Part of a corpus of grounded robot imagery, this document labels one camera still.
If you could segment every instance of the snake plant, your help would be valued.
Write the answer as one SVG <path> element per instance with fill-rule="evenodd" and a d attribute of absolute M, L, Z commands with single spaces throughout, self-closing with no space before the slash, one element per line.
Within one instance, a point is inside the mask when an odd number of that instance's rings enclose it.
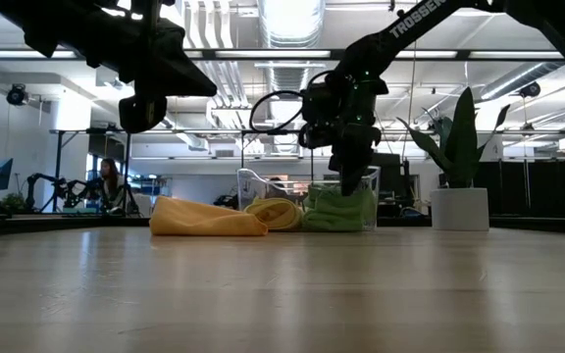
<path fill-rule="evenodd" d="M 450 188 L 472 186 L 472 180 L 479 168 L 486 145 L 493 137 L 496 129 L 505 122 L 509 106 L 504 107 L 488 140 L 478 146 L 475 119 L 474 97 L 468 87 L 461 94 L 455 109 L 454 119 L 434 119 L 434 130 L 439 135 L 439 146 L 429 135 L 420 132 L 399 119 L 409 130 L 413 141 L 425 150 L 447 176 Z"/>

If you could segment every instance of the table surface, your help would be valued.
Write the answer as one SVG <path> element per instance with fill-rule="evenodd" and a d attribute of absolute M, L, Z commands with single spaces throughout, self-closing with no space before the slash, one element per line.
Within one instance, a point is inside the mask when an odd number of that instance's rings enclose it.
<path fill-rule="evenodd" d="M 565 352 L 565 235 L 0 236 L 0 352 Z"/>

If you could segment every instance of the white planter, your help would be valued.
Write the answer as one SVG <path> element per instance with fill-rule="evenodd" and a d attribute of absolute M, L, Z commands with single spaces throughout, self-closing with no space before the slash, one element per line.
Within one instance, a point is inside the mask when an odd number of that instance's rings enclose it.
<path fill-rule="evenodd" d="M 435 230 L 489 230 L 487 189 L 434 190 L 431 192 L 431 207 Z"/>

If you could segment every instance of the yellow cloth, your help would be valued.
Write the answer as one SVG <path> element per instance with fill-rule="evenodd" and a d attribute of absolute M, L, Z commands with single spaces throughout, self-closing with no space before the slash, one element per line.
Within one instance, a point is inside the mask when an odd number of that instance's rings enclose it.
<path fill-rule="evenodd" d="M 302 225 L 302 211 L 283 198 L 256 199 L 245 213 L 256 216 L 270 230 L 296 230 Z"/>
<path fill-rule="evenodd" d="M 159 197 L 149 221 L 154 235 L 265 235 L 254 215 L 197 202 Z"/>

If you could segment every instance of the green cloth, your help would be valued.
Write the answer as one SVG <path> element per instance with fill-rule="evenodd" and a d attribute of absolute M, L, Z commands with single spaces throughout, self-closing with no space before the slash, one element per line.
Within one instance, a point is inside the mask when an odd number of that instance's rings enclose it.
<path fill-rule="evenodd" d="M 309 186 L 303 226 L 314 231 L 361 231 L 366 222 L 376 219 L 375 200 L 370 189 L 344 197 L 338 186 Z"/>

